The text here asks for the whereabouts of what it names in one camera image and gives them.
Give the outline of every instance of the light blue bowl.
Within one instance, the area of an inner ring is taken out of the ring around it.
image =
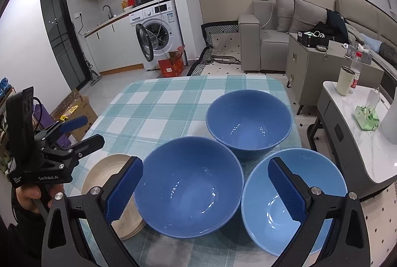
[[[291,132],[292,116],[275,96],[259,90],[237,90],[208,108],[210,133],[240,159],[265,155]]]
[[[155,149],[143,162],[136,207],[154,230],[195,238],[223,226],[240,205],[244,174],[221,143],[182,137]]]
[[[326,194],[346,196],[347,187],[338,168],[325,156],[309,149],[284,149],[267,156],[255,167],[245,183],[241,200],[244,225],[259,247],[280,256],[300,223],[291,219],[267,175],[267,165],[273,157],[280,157],[309,187],[318,186]],[[323,246],[331,221],[324,221],[311,254]]]

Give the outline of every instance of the black door frame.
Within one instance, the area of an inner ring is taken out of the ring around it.
[[[70,43],[73,47],[73,50],[76,53],[77,61],[79,62],[79,65],[81,66],[81,69],[85,76],[85,80],[76,87],[77,90],[80,90],[91,80],[90,69],[88,68],[88,65],[85,61],[83,51],[81,50],[80,47],[79,39],[77,38],[72,19],[70,18],[69,9],[67,7],[67,1],[60,0],[60,6],[62,10],[62,15],[64,16],[65,27],[70,39]]]

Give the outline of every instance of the checkered tablecloth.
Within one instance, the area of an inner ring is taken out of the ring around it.
[[[208,107],[224,93],[240,89],[271,93],[291,110],[281,82],[266,76],[178,77],[128,85],[88,131],[86,138],[100,134],[105,146],[80,161],[73,171],[73,182],[65,185],[66,194],[79,195],[90,169],[110,154],[124,153],[145,159],[156,147],[177,137],[213,138],[205,124]],[[286,140],[273,152],[290,147],[301,147],[295,123]],[[260,160],[242,163],[246,179]],[[101,266],[106,266],[86,223],[83,229],[94,256]],[[135,237],[124,241],[124,245],[142,267],[266,267],[276,259],[251,240],[240,211],[220,230],[200,238],[173,239],[146,225]]]

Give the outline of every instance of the blue shoe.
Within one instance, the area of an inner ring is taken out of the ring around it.
[[[6,77],[0,81],[0,89],[4,92],[5,95],[7,95],[7,93],[11,90],[11,88],[12,86],[8,83]]]

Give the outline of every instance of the wooden baseboard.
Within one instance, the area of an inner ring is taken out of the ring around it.
[[[121,72],[127,72],[127,71],[132,71],[132,70],[139,70],[139,69],[144,69],[143,63],[134,64],[131,66],[118,67],[117,69],[111,69],[111,70],[100,72],[100,74],[101,75],[109,75],[109,74],[115,74],[115,73],[121,73]]]

